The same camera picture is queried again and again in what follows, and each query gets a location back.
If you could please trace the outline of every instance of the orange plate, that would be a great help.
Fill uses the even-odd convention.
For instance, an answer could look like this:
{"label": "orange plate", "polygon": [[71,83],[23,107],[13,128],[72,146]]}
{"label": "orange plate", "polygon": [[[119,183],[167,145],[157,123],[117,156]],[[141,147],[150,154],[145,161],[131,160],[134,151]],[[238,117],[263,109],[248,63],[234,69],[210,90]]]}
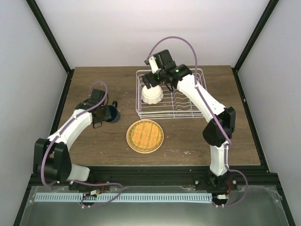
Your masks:
{"label": "orange plate", "polygon": [[136,152],[148,154],[156,151],[163,143],[163,129],[152,120],[140,120],[127,130],[127,143]]}

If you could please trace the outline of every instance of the wall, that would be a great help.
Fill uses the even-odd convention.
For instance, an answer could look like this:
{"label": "wall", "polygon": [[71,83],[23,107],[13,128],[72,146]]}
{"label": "wall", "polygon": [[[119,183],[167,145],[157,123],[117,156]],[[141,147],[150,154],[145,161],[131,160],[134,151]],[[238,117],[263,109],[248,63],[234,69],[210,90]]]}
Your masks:
{"label": "wall", "polygon": [[0,225],[13,225],[66,73],[26,1],[0,3]]}
{"label": "wall", "polygon": [[279,1],[239,76],[270,170],[301,225],[301,1]]}
{"label": "wall", "polygon": [[[37,0],[70,67],[144,65],[160,39],[194,46],[200,65],[234,66],[268,0]],[[166,41],[178,64],[185,43]]]}

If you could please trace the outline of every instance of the metal rack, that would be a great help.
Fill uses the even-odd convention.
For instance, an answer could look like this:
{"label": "metal rack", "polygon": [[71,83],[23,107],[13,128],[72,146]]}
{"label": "metal rack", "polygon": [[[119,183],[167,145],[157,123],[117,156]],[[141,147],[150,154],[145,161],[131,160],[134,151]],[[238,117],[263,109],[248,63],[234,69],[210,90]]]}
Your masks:
{"label": "metal rack", "polygon": [[[183,119],[183,118],[203,118],[200,110],[179,90],[171,92],[164,84],[162,100],[149,105],[141,99],[141,91],[144,86],[142,76],[151,70],[138,70],[136,72],[136,111],[141,119]],[[198,82],[207,90],[203,70],[198,68]]]}

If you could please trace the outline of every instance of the wooden table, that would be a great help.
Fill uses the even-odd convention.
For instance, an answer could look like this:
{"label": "wooden table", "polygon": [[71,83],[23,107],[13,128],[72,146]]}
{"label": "wooden table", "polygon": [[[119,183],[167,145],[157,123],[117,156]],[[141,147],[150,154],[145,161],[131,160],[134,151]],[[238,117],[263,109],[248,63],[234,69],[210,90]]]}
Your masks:
{"label": "wooden table", "polygon": [[[230,66],[201,66],[209,93],[226,107],[236,110],[230,165],[259,165],[249,124]],[[90,85],[97,80],[109,87],[109,104],[118,101],[121,119],[115,124],[86,128],[70,150],[73,163],[81,165],[209,165],[210,148],[202,136],[205,119],[155,120],[164,131],[164,142],[155,152],[141,154],[127,144],[129,126],[139,120],[135,110],[135,73],[145,67],[78,67],[67,95],[60,126],[69,119],[75,106],[87,99]]]}

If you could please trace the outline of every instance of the purple cable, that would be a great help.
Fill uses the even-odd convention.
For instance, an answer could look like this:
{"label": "purple cable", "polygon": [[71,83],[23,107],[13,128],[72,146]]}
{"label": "purple cable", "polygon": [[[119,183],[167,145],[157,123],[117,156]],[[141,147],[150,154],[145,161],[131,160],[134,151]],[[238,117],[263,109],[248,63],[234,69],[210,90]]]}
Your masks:
{"label": "purple cable", "polygon": [[248,180],[247,180],[246,176],[241,171],[236,170],[236,169],[229,169],[229,167],[228,167],[228,158],[227,158],[227,156],[228,156],[228,149],[229,149],[229,145],[225,145],[225,147],[224,147],[224,163],[225,163],[225,167],[226,167],[226,169],[229,172],[239,173],[244,178],[244,180],[246,182],[246,190],[245,190],[245,193],[244,193],[243,197],[241,197],[237,202],[229,204],[229,205],[225,205],[224,207],[235,206],[235,205],[239,204],[241,201],[243,201],[244,198],[246,197],[246,194],[248,193],[248,187],[249,187]]}
{"label": "purple cable", "polygon": [[[103,81],[96,81],[96,82],[94,82],[94,83],[90,86],[90,89],[89,89],[89,96],[91,95],[93,86],[94,86],[95,84],[97,84],[97,83],[100,83],[100,84],[103,84],[103,85],[104,85],[104,87],[105,87],[105,94],[104,94],[104,97],[102,98],[102,100],[101,100],[98,104],[96,104],[96,105],[90,107],[89,109],[87,109],[87,110],[85,110],[85,111],[83,111],[83,112],[77,114],[77,115],[76,115],[76,118],[77,118],[77,117],[80,117],[80,116],[83,115],[84,113],[89,112],[89,111],[93,110],[94,108],[98,107],[98,106],[106,99],[107,94],[108,94],[108,87],[107,87],[107,84],[105,84]],[[70,124],[71,124],[74,120],[76,120],[76,118],[72,118],[68,123],[66,123],[66,125],[61,129],[61,131],[59,132],[59,134],[62,134],[62,133],[68,128],[68,126],[70,126]],[[44,157],[43,157],[43,160],[42,160],[42,165],[41,165],[41,181],[42,181],[42,184],[43,184],[44,186],[51,186],[51,185],[53,185],[53,184],[56,183],[56,181],[54,181],[54,182],[51,182],[50,184],[47,184],[46,181],[45,181],[44,171],[45,171],[45,163],[46,163],[46,159],[47,159],[47,157],[48,157],[48,155],[49,155],[50,149],[51,149],[51,147],[53,146],[53,144],[55,143],[55,141],[56,141],[58,138],[59,138],[59,136],[56,136],[56,137],[50,142],[48,148],[47,148],[46,151],[45,151],[45,154],[44,154]]]}
{"label": "purple cable", "polygon": [[[90,183],[86,183],[86,182],[82,182],[82,181],[77,181],[77,180],[75,180],[74,182],[76,182],[76,183],[78,183],[78,184],[82,184],[82,185],[87,185],[87,186],[97,186],[97,187],[100,187],[100,186],[107,186],[107,185],[117,185],[117,186],[119,186],[119,187],[121,188],[120,192],[119,192],[114,198],[112,198],[112,199],[110,199],[110,200],[108,200],[107,202],[104,202],[104,203],[102,203],[102,204],[99,204],[99,205],[95,205],[95,204],[94,204],[94,205],[90,206],[90,207],[92,207],[92,208],[104,206],[104,205],[106,205],[106,204],[109,204],[109,203],[113,202],[115,199],[117,199],[117,198],[122,194],[122,190],[123,190],[123,186],[122,186],[122,184],[120,184],[120,183],[90,184]],[[82,206],[85,206],[85,205],[83,204],[83,201],[84,201],[86,198],[88,198],[88,197],[94,197],[94,196],[88,195],[88,196],[83,197],[82,200],[80,201],[80,204],[81,204]]]}
{"label": "purple cable", "polygon": [[195,62],[195,71],[194,71],[194,83],[195,83],[195,86],[196,86],[196,89],[198,91],[198,94],[200,95],[200,97],[202,98],[203,102],[205,103],[206,107],[208,108],[208,111],[210,112],[210,114],[212,115],[215,123],[217,124],[218,128],[221,130],[223,136],[226,138],[226,140],[228,141],[229,145],[232,145],[232,142],[231,140],[229,139],[229,137],[227,136],[226,132],[224,131],[224,129],[222,128],[220,122],[218,121],[217,117],[215,116],[215,114],[213,113],[213,111],[211,110],[209,104],[207,103],[207,101],[205,100],[203,94],[201,93],[201,91],[199,90],[198,86],[197,86],[197,72],[198,72],[198,58],[197,58],[197,54],[196,52],[194,51],[194,48],[192,47],[192,45],[186,41],[185,39],[181,38],[181,37],[178,37],[178,36],[168,36],[166,38],[163,38],[161,39],[160,41],[158,41],[154,47],[151,49],[149,55],[147,56],[146,58],[146,61],[149,60],[149,58],[151,57],[151,54],[153,53],[153,51],[155,50],[155,48],[163,41],[167,40],[167,39],[179,39],[183,42],[185,42],[189,47],[190,49],[192,50],[192,53],[194,55],[194,62]]}

